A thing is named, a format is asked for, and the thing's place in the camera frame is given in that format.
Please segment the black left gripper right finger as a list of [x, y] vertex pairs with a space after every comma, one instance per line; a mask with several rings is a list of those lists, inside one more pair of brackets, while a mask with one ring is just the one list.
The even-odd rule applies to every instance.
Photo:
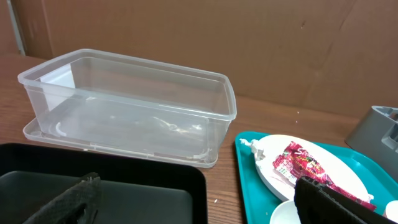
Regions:
[[301, 224], [394, 224], [394, 221], [307, 176], [296, 182], [294, 203]]

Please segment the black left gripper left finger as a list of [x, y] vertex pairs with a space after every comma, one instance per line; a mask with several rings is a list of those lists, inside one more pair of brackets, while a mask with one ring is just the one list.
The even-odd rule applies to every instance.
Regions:
[[58, 194], [33, 206], [24, 223], [92, 224], [101, 204], [101, 178], [91, 172], [80, 177]]

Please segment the white bowl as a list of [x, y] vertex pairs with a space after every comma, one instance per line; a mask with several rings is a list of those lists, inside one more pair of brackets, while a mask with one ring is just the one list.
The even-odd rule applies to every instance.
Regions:
[[270, 224], [301, 224], [300, 218], [293, 200], [282, 202], [273, 211]]

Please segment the red snack wrapper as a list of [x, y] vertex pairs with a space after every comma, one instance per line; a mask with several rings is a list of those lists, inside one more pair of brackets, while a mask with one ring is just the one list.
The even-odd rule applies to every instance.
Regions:
[[296, 142], [291, 141], [283, 153], [272, 162], [272, 165], [277, 172], [294, 185], [299, 178], [308, 176], [372, 211], [376, 209], [376, 206], [370, 203], [373, 198], [364, 201], [337, 186], [321, 164]]

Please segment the white tissue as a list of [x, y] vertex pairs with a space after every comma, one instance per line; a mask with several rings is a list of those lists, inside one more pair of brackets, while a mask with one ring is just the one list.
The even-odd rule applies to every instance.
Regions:
[[265, 158], [264, 147], [260, 143], [260, 140], [253, 139], [251, 141], [248, 141], [241, 138], [240, 143], [251, 148], [251, 152], [254, 154], [255, 161], [261, 161]]

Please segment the white cup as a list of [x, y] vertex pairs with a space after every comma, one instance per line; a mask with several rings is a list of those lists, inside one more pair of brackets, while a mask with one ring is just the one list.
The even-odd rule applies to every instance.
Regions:
[[398, 223], [398, 201], [397, 200], [391, 201], [386, 205], [383, 216], [388, 218], [391, 221]]

